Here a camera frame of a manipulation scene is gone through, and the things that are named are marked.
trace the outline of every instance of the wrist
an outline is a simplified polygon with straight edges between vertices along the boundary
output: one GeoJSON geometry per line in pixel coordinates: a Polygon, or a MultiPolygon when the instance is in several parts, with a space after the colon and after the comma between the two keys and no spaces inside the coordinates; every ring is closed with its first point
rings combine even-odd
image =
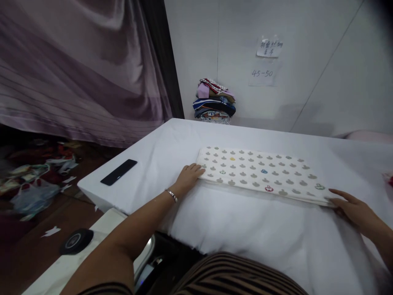
{"type": "Polygon", "coordinates": [[[176,183],[171,185],[168,189],[173,192],[178,199],[181,199],[184,196],[183,189],[176,183]]]}
{"type": "Polygon", "coordinates": [[[366,235],[376,246],[387,243],[393,243],[393,230],[384,222],[372,232],[366,235]]]}

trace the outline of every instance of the black phone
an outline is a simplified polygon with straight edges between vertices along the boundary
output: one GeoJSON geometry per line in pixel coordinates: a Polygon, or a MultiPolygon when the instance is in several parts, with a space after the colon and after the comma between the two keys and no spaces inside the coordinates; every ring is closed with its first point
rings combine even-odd
{"type": "Polygon", "coordinates": [[[137,164],[137,161],[128,159],[115,170],[113,170],[108,176],[106,176],[101,183],[111,186],[114,184],[121,176],[126,174],[128,170],[133,168],[137,164]]]}

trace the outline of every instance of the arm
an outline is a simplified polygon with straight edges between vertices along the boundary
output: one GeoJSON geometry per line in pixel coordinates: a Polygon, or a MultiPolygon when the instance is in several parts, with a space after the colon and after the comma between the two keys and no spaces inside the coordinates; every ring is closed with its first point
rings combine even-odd
{"type": "Polygon", "coordinates": [[[393,230],[366,203],[343,191],[330,191],[346,200],[330,199],[337,206],[336,213],[374,243],[386,267],[393,274],[393,230]]]}
{"type": "MultiPolygon", "coordinates": [[[[185,166],[169,190],[178,199],[183,198],[205,172],[200,168],[196,164],[185,166]]],[[[172,196],[164,191],[127,217],[79,266],[61,295],[76,295],[106,282],[123,283],[133,291],[133,261],[174,204],[172,196]]]]}

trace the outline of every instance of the striped clothing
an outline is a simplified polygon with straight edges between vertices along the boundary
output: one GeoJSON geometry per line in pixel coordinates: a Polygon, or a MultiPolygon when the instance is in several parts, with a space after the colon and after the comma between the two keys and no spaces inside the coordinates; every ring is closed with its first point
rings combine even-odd
{"type": "MultiPolygon", "coordinates": [[[[124,285],[112,284],[106,284],[104,288],[105,284],[97,286],[97,289],[90,288],[80,295],[132,294],[124,285]]],[[[295,281],[279,271],[226,252],[199,261],[172,291],[172,295],[190,294],[307,295],[295,281]]]]}

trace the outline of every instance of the handwritten sign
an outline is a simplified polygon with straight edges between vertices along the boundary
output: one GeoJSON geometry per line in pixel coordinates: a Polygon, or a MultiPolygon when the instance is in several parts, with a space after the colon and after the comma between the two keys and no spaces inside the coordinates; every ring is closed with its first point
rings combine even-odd
{"type": "Polygon", "coordinates": [[[279,61],[271,59],[256,60],[249,73],[249,86],[274,86],[279,69],[279,61]]]}
{"type": "Polygon", "coordinates": [[[283,42],[274,35],[273,38],[262,38],[258,42],[257,56],[278,57],[282,50],[283,42]]]}

